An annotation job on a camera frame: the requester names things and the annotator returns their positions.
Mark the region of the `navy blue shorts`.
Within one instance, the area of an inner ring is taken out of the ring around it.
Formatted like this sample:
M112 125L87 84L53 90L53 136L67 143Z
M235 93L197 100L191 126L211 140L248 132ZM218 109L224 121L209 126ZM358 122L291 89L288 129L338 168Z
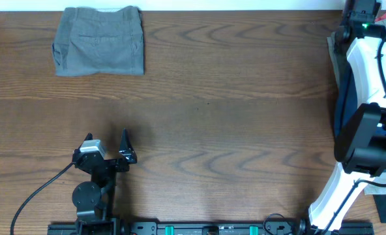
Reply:
M340 134L342 127L349 121L357 109L357 92L350 64L345 61L340 66L338 98L334 111L334 136Z

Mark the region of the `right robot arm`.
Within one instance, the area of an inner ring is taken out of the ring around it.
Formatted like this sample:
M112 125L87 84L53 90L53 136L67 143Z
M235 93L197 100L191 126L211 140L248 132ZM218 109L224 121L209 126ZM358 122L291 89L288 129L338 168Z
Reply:
M329 51L339 96L334 115L333 173L309 206L297 234L372 234L368 223L345 223L358 195L386 171L386 22L381 2L347 1Z

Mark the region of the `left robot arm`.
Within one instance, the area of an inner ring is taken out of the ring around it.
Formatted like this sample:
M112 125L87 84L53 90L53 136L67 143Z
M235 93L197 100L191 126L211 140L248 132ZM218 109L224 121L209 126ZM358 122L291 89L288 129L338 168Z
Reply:
M121 234L121 220L113 216L116 177L136 164L137 155L126 129L122 132L118 159L105 159L106 148L89 133L74 150L72 163L91 176L76 186L72 202L76 207L77 234Z

